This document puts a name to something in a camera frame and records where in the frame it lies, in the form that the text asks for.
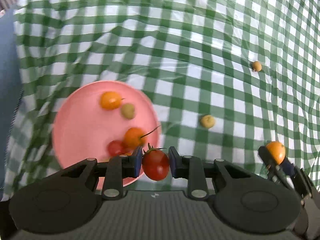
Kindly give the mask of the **orange kumquat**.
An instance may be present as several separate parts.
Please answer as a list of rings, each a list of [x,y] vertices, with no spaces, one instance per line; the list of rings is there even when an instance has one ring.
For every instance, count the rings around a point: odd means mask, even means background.
[[[266,145],[266,148],[278,165],[284,161],[286,157],[286,148],[281,142],[271,141]]]
[[[111,111],[114,109],[118,109],[121,106],[122,103],[122,96],[113,91],[107,91],[103,92],[103,94],[100,97],[100,106],[101,108]]]

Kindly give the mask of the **red cherry tomato with stem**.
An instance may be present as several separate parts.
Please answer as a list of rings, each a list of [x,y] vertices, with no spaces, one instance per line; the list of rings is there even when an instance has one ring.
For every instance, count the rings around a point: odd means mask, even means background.
[[[121,140],[113,140],[107,146],[107,151],[111,157],[126,153],[125,145]]]

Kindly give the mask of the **orange mandarin with leaf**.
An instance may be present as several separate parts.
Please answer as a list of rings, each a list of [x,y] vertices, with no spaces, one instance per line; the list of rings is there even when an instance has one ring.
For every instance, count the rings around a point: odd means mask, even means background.
[[[129,150],[135,150],[139,146],[143,147],[146,144],[146,137],[153,133],[157,128],[159,128],[159,126],[146,133],[146,131],[140,127],[131,127],[124,134],[123,144]]]

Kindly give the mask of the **pink round plate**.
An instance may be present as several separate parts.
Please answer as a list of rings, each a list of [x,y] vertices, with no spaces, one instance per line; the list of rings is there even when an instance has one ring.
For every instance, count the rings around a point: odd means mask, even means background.
[[[101,108],[100,97],[109,91],[119,93],[123,103],[135,106],[134,119],[126,120],[120,109],[108,111]],[[140,127],[147,132],[147,143],[160,145],[160,123],[151,101],[143,92],[119,81],[85,85],[64,101],[55,117],[52,142],[56,159],[62,168],[87,158],[108,161],[108,143],[122,140],[131,127]]]

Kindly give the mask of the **green white checkered tablecloth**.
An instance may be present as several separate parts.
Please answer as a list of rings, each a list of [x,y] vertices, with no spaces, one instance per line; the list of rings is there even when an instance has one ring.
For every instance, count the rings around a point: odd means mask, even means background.
[[[263,175],[258,147],[277,140],[319,185],[319,0],[18,0],[14,27],[23,87],[4,199],[59,169],[57,111],[100,80],[150,98],[163,146]]]

